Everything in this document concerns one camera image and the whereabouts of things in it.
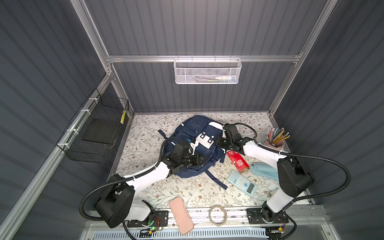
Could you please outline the navy blue student backpack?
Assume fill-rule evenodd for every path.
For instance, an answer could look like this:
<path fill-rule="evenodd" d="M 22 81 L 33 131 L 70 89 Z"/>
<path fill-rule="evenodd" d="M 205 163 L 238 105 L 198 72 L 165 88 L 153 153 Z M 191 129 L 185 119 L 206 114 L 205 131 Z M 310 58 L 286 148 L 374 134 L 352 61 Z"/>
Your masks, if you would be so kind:
<path fill-rule="evenodd" d="M 206 173 L 215 183 L 226 190 L 228 187 L 208 171 L 217 161 L 223 163 L 225 160 L 225 150 L 217 147 L 217 140 L 222 132 L 223 124 L 199 115 L 181 123 L 169 138 L 162 130 L 159 130 L 159 133 L 165 138 L 160 149 L 159 161 L 163 161 L 163 156 L 173 151 L 177 143 L 189 142 L 195 154 L 204 155 L 207 162 L 202 167 L 180 168 L 174 175 L 185 179 Z"/>

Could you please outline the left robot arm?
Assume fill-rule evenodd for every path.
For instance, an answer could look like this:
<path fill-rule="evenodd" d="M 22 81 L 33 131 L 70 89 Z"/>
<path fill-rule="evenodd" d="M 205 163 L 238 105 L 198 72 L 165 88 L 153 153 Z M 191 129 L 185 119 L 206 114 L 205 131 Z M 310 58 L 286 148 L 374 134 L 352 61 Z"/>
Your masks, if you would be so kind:
<path fill-rule="evenodd" d="M 179 139 L 174 149 L 165 154 L 166 143 L 167 141 L 162 143 L 156 164 L 131 177 L 117 175 L 115 181 L 101 188 L 95 209 L 101 220 L 110 228 L 115 228 L 125 221 L 132 208 L 135 194 L 151 184 L 174 175 L 181 168 L 202 167 L 208 161 L 203 154 L 196 153 L 191 143 Z"/>

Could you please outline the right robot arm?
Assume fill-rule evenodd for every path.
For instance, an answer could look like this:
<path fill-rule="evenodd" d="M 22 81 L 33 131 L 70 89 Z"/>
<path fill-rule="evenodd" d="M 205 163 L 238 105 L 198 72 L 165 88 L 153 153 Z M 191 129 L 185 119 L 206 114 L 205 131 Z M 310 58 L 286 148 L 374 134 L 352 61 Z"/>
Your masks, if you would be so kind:
<path fill-rule="evenodd" d="M 265 216 L 275 216 L 286 210 L 315 178 L 304 162 L 293 154 L 278 151 L 256 142 L 255 139 L 242 137 L 236 124 L 223 125 L 217 146 L 235 151 L 242 155 L 256 158 L 277 170 L 279 185 L 276 193 L 262 205 L 261 213 Z"/>

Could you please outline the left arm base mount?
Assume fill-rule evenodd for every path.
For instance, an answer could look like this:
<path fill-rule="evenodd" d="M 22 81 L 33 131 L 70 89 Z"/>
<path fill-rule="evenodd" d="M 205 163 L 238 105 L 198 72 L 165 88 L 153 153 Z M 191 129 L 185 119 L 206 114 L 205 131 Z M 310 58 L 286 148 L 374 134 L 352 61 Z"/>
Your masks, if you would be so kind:
<path fill-rule="evenodd" d="M 144 221 L 129 220 L 126 221 L 128 228 L 141 228 L 141 227 L 166 227 L 169 220 L 169 211 L 156 211 L 151 213 Z"/>

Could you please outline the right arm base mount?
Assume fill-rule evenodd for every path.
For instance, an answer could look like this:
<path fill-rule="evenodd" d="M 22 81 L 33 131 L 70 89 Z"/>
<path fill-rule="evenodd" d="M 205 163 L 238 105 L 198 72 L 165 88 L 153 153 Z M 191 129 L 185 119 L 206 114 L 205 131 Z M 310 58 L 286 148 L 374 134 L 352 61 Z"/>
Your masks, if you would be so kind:
<path fill-rule="evenodd" d="M 287 224 L 290 220 L 282 211 L 274 213 L 267 208 L 246 209 L 247 218 L 250 224 Z"/>

